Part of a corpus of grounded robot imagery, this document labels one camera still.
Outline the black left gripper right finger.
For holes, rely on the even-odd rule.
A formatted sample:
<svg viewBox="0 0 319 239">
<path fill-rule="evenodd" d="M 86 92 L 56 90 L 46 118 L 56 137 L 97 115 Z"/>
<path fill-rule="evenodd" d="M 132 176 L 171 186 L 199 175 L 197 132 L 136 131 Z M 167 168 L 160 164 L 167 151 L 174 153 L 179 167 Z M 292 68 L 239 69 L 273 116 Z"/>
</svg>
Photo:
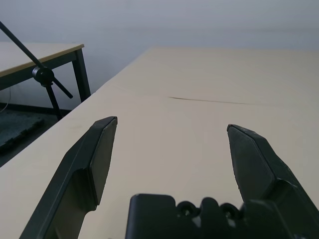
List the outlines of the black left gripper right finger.
<svg viewBox="0 0 319 239">
<path fill-rule="evenodd" d="M 273 202 L 290 232 L 319 237 L 319 211 L 268 141 L 249 129 L 227 127 L 233 171 L 244 202 Z"/>
</svg>

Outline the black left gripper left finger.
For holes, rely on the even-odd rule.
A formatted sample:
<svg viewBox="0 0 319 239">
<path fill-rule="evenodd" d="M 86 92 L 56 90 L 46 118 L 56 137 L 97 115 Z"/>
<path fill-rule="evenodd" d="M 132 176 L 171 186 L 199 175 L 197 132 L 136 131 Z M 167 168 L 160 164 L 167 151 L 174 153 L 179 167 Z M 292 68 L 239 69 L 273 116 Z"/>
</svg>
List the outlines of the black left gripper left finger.
<svg viewBox="0 0 319 239">
<path fill-rule="evenodd" d="M 118 119 L 100 119 L 66 152 L 22 239 L 76 239 L 88 212 L 101 203 Z"/>
</svg>

